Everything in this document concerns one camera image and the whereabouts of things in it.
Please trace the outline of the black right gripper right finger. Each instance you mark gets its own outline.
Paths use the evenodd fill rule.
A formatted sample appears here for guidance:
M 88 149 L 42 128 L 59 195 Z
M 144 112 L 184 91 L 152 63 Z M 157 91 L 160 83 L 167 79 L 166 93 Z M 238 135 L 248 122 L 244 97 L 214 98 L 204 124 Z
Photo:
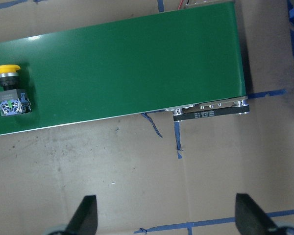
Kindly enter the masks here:
M 235 225 L 241 235 L 276 235 L 278 226 L 247 194 L 237 193 Z

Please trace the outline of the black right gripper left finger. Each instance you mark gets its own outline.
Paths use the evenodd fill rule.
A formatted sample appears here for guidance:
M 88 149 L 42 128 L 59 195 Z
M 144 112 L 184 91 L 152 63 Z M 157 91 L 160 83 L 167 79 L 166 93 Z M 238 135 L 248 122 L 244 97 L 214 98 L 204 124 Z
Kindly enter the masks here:
M 84 196 L 64 230 L 65 235 L 95 235 L 98 228 L 96 195 Z

